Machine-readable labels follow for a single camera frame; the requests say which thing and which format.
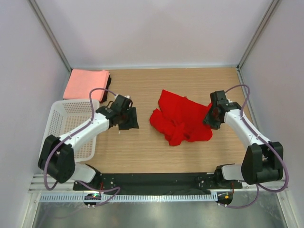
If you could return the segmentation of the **white perforated plastic basket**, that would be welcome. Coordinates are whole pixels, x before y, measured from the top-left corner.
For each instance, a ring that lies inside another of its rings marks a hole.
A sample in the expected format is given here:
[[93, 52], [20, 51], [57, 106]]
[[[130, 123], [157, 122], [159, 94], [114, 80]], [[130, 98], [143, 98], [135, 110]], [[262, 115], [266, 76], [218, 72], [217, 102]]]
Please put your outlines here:
[[[49, 112], [40, 151], [49, 135], [59, 137], [62, 134], [72, 132], [91, 116], [92, 109], [89, 99], [69, 99], [54, 102]], [[95, 145], [96, 136], [74, 153], [75, 162], [85, 162], [92, 159]]]

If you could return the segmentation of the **aluminium front rail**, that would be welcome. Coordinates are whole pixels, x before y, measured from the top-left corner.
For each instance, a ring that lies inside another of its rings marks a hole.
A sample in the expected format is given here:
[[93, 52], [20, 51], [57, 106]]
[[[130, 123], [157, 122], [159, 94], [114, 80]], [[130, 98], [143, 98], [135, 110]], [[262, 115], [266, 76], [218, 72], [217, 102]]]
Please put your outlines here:
[[[51, 188], [55, 184], [56, 180], [50, 176], [47, 176], [47, 184]], [[52, 190], [53, 192], [68, 192], [72, 191], [74, 180], [68, 180], [65, 183], [58, 183], [55, 188]], [[261, 183], [265, 188], [269, 189], [279, 189], [285, 184], [285, 175], [283, 178], [278, 181], [265, 182]], [[44, 184], [44, 176], [43, 174], [34, 174], [30, 186], [28, 188], [28, 193], [39, 193], [39, 192], [49, 192]]]

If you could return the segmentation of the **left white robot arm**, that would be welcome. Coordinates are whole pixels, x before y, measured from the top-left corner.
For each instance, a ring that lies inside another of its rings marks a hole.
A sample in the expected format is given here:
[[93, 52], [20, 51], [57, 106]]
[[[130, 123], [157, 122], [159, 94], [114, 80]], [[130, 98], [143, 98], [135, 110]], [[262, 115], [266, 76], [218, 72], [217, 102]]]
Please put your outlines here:
[[90, 190], [96, 190], [101, 183], [97, 169], [75, 161], [75, 153], [83, 145], [111, 127], [119, 130], [137, 129], [136, 108], [129, 96], [116, 95], [107, 106], [95, 110], [88, 120], [75, 129], [61, 135], [45, 138], [38, 159], [38, 167], [45, 175], [58, 183], [68, 180], [80, 181]]

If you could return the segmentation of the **left aluminium frame post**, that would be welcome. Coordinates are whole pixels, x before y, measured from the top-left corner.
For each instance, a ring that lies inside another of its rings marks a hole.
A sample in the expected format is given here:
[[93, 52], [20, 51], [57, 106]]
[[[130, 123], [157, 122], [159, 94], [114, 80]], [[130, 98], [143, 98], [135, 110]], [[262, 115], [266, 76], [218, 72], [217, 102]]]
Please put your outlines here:
[[57, 41], [51, 27], [49, 26], [43, 12], [41, 11], [38, 3], [36, 0], [27, 0], [29, 6], [32, 8], [35, 16], [37, 17], [39, 23], [41, 24], [43, 30], [45, 31], [49, 41], [51, 42], [52, 46], [54, 47], [56, 53], [58, 54], [60, 60], [62, 61], [62, 63], [64, 64], [65, 68], [67, 69], [67, 71], [69, 73], [71, 73], [72, 71], [72, 67], [69, 64], [59, 42]]

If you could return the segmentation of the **aluminium frame post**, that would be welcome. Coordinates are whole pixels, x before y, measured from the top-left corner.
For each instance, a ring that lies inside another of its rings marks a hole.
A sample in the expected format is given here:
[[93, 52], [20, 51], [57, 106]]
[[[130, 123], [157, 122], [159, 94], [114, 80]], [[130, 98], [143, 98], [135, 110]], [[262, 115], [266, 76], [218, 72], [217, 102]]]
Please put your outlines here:
[[59, 42], [57, 41], [51, 27], [49, 26], [43, 12], [41, 11], [38, 3], [36, 0], [27, 0], [29, 6], [32, 8], [35, 16], [37, 17], [39, 23], [41, 24], [43, 30], [45, 31], [49, 41], [51, 42], [52, 46], [54, 47], [56, 53], [58, 54], [60, 60], [62, 61], [62, 63], [64, 64], [65, 68], [67, 69], [67, 71], [69, 73], [71, 73], [72, 71], [72, 67], [69, 64]]
[[239, 64], [237, 65], [237, 70], [240, 71], [243, 65], [245, 64], [246, 60], [248, 59], [250, 53], [252, 52], [253, 48], [257, 44], [258, 40], [262, 36], [263, 32], [265, 31], [268, 23], [270, 22], [272, 16], [274, 15], [275, 11], [279, 7], [281, 0], [272, 0], [267, 7], [257, 29], [255, 30], [247, 48], [245, 49], [244, 54], [242, 55]]

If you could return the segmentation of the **red t-shirt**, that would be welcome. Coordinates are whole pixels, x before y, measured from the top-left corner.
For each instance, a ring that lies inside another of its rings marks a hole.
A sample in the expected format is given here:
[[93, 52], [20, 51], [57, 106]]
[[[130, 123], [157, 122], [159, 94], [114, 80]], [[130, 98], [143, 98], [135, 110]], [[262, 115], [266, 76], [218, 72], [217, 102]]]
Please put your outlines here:
[[211, 105], [202, 105], [162, 90], [158, 100], [158, 108], [150, 116], [151, 126], [164, 135], [170, 146], [178, 146], [182, 141], [208, 141], [213, 133], [203, 123]]

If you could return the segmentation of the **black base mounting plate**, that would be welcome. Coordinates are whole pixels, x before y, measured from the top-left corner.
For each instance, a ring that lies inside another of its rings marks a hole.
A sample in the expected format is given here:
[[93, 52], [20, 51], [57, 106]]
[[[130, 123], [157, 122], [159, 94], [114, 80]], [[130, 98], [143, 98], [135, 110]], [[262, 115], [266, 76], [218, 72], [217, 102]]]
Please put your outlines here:
[[218, 174], [192, 173], [104, 173], [87, 185], [97, 190], [120, 187], [121, 195], [195, 195], [207, 190], [241, 189], [237, 180], [224, 180]]

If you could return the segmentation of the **folded pink t-shirt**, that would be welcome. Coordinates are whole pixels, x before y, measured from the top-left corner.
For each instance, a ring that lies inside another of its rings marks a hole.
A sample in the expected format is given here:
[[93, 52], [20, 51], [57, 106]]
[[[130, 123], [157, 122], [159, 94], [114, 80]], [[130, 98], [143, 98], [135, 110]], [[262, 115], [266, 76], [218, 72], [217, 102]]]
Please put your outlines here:
[[73, 69], [65, 88], [64, 99], [88, 99], [89, 93], [95, 88], [106, 88], [110, 72], [106, 70], [89, 71]]

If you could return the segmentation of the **folded black t-shirt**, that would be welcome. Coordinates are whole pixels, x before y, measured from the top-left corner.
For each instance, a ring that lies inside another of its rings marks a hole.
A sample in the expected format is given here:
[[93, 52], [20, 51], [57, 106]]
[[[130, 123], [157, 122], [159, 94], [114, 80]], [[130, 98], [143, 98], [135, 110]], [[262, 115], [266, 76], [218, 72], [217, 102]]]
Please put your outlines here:
[[111, 81], [112, 81], [112, 78], [111, 78], [111, 75], [109, 75], [108, 80], [107, 80], [107, 84], [106, 84], [106, 87], [105, 87], [106, 91], [104, 91], [104, 94], [103, 94], [103, 97], [102, 97], [100, 103], [103, 103], [103, 102], [105, 102], [107, 100], [107, 98], [108, 98], [108, 90], [109, 90], [109, 86], [111, 84]]

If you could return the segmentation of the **right aluminium frame post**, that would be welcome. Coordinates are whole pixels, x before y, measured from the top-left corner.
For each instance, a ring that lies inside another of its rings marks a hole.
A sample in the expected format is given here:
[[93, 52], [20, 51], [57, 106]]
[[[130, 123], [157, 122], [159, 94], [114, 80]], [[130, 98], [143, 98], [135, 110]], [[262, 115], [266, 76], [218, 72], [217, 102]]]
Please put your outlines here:
[[246, 60], [248, 59], [250, 53], [252, 52], [253, 48], [257, 44], [258, 40], [262, 36], [263, 32], [265, 31], [268, 23], [270, 22], [272, 16], [274, 15], [275, 11], [279, 7], [281, 0], [272, 0], [267, 7], [257, 29], [255, 30], [247, 48], [245, 49], [244, 54], [242, 55], [239, 64], [237, 65], [237, 70], [240, 71], [243, 65], [245, 64]]

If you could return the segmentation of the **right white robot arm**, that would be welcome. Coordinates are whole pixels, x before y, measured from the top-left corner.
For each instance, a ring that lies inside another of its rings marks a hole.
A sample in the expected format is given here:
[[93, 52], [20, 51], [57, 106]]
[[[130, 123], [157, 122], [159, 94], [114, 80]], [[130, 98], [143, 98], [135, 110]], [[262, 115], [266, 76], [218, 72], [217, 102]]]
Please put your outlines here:
[[272, 142], [261, 134], [249, 121], [241, 106], [226, 98], [225, 91], [210, 94], [211, 107], [203, 123], [213, 130], [227, 124], [243, 143], [246, 152], [241, 165], [218, 166], [214, 183], [219, 188], [227, 187], [232, 180], [247, 184], [260, 184], [281, 180], [283, 177], [284, 149], [281, 143]]

